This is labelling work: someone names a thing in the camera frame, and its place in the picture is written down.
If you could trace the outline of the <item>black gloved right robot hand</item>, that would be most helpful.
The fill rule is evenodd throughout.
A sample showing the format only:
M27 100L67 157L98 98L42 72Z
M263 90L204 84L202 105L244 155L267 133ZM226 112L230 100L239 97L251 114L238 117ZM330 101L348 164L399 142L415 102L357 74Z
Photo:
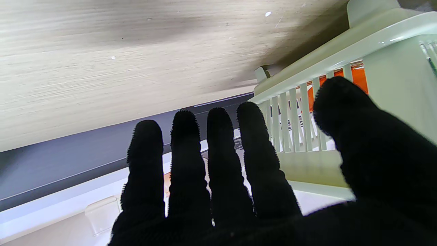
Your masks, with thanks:
M171 131L168 215L162 131L144 120L127 151L128 181L109 245L435 246L436 145L340 76L324 82L313 109L355 200L303 216L262 112L245 102L237 119L250 196L225 109L208 114L207 172L196 117L182 110Z

